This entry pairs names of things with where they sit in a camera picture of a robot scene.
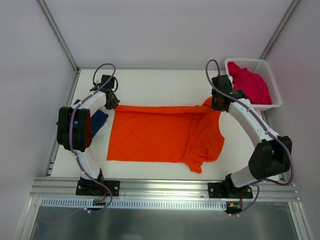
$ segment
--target plastic basket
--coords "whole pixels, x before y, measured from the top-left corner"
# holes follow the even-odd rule
[[[265,111],[270,108],[278,108],[282,104],[281,96],[275,81],[275,77],[269,67],[268,63],[262,59],[255,58],[227,58],[224,61],[226,74],[229,75],[228,63],[234,62],[240,68],[247,68],[250,72],[259,74],[269,88],[269,94],[272,100],[271,105],[265,104],[252,104],[252,107],[256,111]]]

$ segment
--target orange shirt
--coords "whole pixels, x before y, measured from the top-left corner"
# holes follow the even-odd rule
[[[115,109],[109,161],[185,163],[201,173],[223,148],[219,111],[211,97],[199,106],[126,106]]]

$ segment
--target black mounting plate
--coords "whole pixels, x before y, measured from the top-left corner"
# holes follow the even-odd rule
[[[120,181],[117,180],[103,180],[102,183],[106,185],[113,197],[118,197],[120,192]],[[75,195],[77,196],[97,196],[101,197],[105,193],[105,188],[96,184],[92,180],[81,178],[76,186]]]
[[[241,199],[241,193],[243,199],[253,199],[252,189],[249,185],[244,186],[241,191],[235,196],[230,197],[227,191],[215,190],[221,183],[220,182],[209,182],[208,183],[208,193],[210,199]]]

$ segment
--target gray floor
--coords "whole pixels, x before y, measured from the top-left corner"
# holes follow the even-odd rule
[[[41,207],[33,240],[298,240],[287,203],[257,202],[238,217],[207,210]]]

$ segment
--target blue cloth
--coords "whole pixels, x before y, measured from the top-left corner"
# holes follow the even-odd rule
[[[74,104],[79,103],[80,100],[76,100],[74,102]],[[100,130],[100,128],[105,124],[105,122],[107,121],[107,118],[109,117],[108,114],[104,113],[101,110],[97,110],[91,117],[91,123],[92,123],[92,133],[93,136],[95,136],[97,134],[97,132]]]

